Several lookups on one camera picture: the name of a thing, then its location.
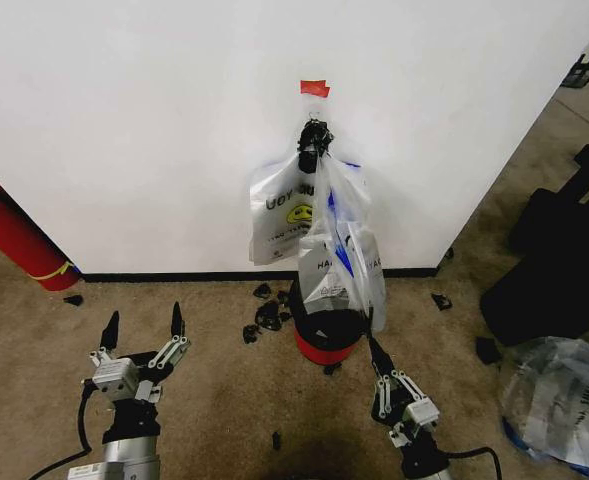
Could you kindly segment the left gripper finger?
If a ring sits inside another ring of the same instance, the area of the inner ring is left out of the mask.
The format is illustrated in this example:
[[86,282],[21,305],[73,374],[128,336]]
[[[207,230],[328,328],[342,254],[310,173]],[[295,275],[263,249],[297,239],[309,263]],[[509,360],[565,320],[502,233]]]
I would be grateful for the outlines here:
[[116,310],[102,331],[98,349],[90,352],[90,359],[96,368],[103,367],[115,360],[112,352],[118,343],[119,321],[120,314]]
[[190,341],[186,336],[185,321],[179,302],[176,301],[172,310],[170,339],[148,362],[148,367],[156,370],[163,370],[167,366],[176,367],[189,347]]

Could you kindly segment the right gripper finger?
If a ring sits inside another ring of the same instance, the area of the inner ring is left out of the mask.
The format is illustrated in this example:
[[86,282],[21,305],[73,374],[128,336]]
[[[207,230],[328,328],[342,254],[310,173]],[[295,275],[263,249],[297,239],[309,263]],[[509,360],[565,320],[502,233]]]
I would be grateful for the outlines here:
[[375,394],[371,414],[374,420],[385,420],[392,410],[390,404],[390,374],[393,370],[393,362],[374,337],[368,338],[368,345],[370,348],[371,364],[376,374]]
[[409,398],[411,402],[423,400],[426,395],[418,385],[402,370],[397,370],[393,363],[393,370],[390,374],[390,404],[392,403],[392,391],[399,389],[401,394]]

